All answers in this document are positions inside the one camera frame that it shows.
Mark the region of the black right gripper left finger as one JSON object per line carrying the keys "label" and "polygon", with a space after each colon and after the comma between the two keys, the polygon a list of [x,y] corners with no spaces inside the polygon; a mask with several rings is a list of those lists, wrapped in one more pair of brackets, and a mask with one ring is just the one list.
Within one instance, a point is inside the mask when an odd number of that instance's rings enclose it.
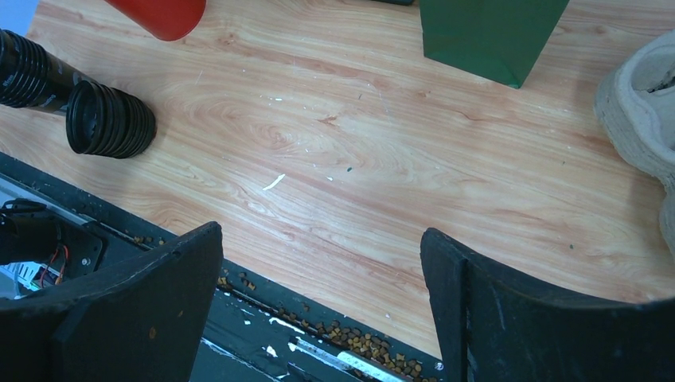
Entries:
{"label": "black right gripper left finger", "polygon": [[4,381],[187,381],[223,260],[208,222],[90,275],[1,302]]}

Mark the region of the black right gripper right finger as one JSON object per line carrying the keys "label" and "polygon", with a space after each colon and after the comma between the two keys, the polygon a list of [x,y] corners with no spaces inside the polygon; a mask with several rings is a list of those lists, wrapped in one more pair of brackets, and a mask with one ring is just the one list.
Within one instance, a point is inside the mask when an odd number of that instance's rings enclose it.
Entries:
{"label": "black right gripper right finger", "polygon": [[545,282],[429,228],[423,277],[448,381],[671,381],[674,300]]}

